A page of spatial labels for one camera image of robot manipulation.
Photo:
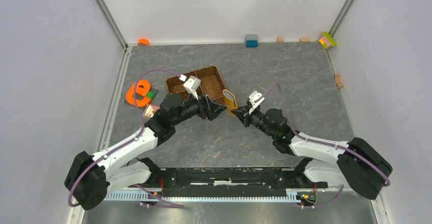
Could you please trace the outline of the yellow leather card holder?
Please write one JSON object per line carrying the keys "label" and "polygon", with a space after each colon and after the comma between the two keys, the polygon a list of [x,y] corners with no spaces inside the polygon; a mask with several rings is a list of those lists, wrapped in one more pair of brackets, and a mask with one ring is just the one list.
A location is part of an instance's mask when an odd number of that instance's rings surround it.
{"label": "yellow leather card holder", "polygon": [[234,101],[231,101],[231,100],[229,100],[229,99],[227,99],[225,96],[224,96],[224,101],[225,101],[225,105],[226,105],[226,107],[227,107],[227,111],[228,111],[228,113],[230,114],[230,115],[232,115],[233,117],[235,117],[235,115],[231,112],[233,109],[238,109],[238,105],[237,105],[237,102],[236,102],[236,98],[235,98],[235,100]]}

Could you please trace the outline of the blue cards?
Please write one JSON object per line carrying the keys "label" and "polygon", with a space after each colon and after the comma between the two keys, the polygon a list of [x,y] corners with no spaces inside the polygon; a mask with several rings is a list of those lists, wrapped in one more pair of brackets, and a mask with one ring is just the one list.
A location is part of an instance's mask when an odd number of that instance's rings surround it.
{"label": "blue cards", "polygon": [[234,96],[229,91],[224,91],[224,96],[231,101],[235,100]]}

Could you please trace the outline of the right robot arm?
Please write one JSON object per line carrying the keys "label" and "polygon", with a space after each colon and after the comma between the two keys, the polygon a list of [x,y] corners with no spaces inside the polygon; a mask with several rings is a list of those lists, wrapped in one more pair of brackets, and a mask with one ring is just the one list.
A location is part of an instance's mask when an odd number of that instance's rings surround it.
{"label": "right robot arm", "polygon": [[389,186],[391,164],[362,138],[330,141],[308,136],[293,130],[277,108],[262,113],[260,108],[246,105],[232,112],[245,127],[252,125],[269,136],[279,152],[311,159],[294,173],[294,181],[300,187],[313,182],[348,185],[360,196],[375,200],[383,187]]}

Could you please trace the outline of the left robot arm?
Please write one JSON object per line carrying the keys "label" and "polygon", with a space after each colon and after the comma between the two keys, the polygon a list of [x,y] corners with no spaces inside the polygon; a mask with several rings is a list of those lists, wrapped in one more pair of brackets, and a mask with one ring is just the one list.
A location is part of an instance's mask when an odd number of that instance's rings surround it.
{"label": "left robot arm", "polygon": [[129,137],[93,154],[78,153],[70,167],[64,185],[69,190],[68,205],[90,210],[102,202],[107,194],[134,184],[156,186],[160,173],[144,162],[127,165],[136,156],[152,150],[169,138],[175,126],[198,116],[214,120],[227,109],[208,95],[184,101],[180,94],[168,94],[154,116]]}

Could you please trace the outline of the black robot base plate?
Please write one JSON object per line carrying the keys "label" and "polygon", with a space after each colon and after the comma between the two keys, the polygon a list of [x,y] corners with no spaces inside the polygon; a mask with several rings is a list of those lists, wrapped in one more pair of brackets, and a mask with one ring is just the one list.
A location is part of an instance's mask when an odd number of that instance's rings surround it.
{"label": "black robot base plate", "polygon": [[141,185],[160,188],[164,197],[282,197],[287,189],[327,188],[286,167],[167,167]]}

